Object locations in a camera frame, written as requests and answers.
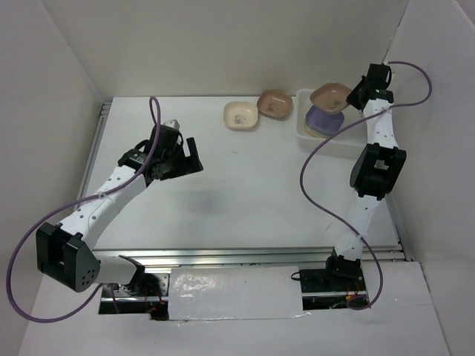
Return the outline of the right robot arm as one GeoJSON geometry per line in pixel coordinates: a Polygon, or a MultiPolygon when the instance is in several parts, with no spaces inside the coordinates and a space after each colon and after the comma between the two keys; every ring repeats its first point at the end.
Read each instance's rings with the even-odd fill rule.
{"type": "Polygon", "coordinates": [[[353,228],[341,236],[326,261],[323,281],[338,291],[349,279],[361,274],[364,243],[375,210],[396,183],[407,158],[393,132],[390,106],[393,93],[388,90],[392,72],[384,64],[371,64],[368,72],[347,97],[347,102],[368,118],[367,144],[350,174],[350,187],[356,191],[348,217],[353,228]]]}

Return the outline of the purple panda plate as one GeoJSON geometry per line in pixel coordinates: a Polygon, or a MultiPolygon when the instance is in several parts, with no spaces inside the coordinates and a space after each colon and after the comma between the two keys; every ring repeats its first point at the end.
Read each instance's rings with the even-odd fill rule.
{"type": "Polygon", "coordinates": [[[344,114],[329,114],[312,106],[304,119],[304,128],[311,136],[329,137],[336,133],[344,123],[344,114]]]}

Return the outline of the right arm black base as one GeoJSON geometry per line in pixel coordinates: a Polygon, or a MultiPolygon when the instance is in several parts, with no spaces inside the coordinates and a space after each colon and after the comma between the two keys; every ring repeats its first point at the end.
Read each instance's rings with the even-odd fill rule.
{"type": "Polygon", "coordinates": [[[369,304],[360,259],[331,255],[324,268],[301,268],[290,278],[300,283],[305,311],[364,309],[369,304]]]}

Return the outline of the brown panda plate back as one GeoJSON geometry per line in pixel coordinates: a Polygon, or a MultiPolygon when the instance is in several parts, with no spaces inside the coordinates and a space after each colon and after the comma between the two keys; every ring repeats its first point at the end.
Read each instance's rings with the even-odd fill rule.
{"type": "Polygon", "coordinates": [[[265,90],[257,101],[261,114],[272,119],[284,119],[290,115],[293,100],[290,95],[281,90],[265,90]]]}

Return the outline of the brown panda plate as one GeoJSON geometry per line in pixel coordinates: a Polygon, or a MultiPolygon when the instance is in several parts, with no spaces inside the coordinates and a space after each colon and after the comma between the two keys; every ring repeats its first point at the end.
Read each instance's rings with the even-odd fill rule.
{"type": "Polygon", "coordinates": [[[272,119],[284,119],[290,115],[293,100],[290,95],[281,90],[265,90],[257,101],[261,114],[272,119]]]}
{"type": "Polygon", "coordinates": [[[347,97],[351,91],[346,85],[331,82],[314,90],[309,98],[313,106],[321,109],[324,113],[335,115],[349,106],[347,97]]]}

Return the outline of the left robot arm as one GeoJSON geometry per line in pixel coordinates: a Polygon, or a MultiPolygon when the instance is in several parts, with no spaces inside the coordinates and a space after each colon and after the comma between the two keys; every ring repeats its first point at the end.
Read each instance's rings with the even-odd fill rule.
{"type": "Polygon", "coordinates": [[[97,257],[96,243],[121,210],[153,181],[202,170],[194,138],[183,138],[178,121],[154,128],[150,139],[119,159],[95,200],[81,204],[56,225],[45,222],[38,228],[38,270],[75,292],[94,283],[116,283],[131,296],[141,294],[153,279],[145,267],[123,255],[97,257]]]}

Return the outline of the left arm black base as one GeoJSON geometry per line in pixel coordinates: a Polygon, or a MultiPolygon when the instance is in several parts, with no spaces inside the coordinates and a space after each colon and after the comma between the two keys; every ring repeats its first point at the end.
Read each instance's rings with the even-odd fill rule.
{"type": "Polygon", "coordinates": [[[170,274],[144,273],[131,285],[112,283],[102,288],[99,315],[139,314],[167,321],[170,274]]]}

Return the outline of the cream panda plate back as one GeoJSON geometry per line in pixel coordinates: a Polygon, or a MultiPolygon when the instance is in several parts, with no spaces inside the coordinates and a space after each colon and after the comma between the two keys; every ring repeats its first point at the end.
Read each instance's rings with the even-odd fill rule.
{"type": "Polygon", "coordinates": [[[258,123],[259,111],[251,102],[233,101],[223,109],[223,122],[227,128],[236,131],[249,131],[258,123]]]}

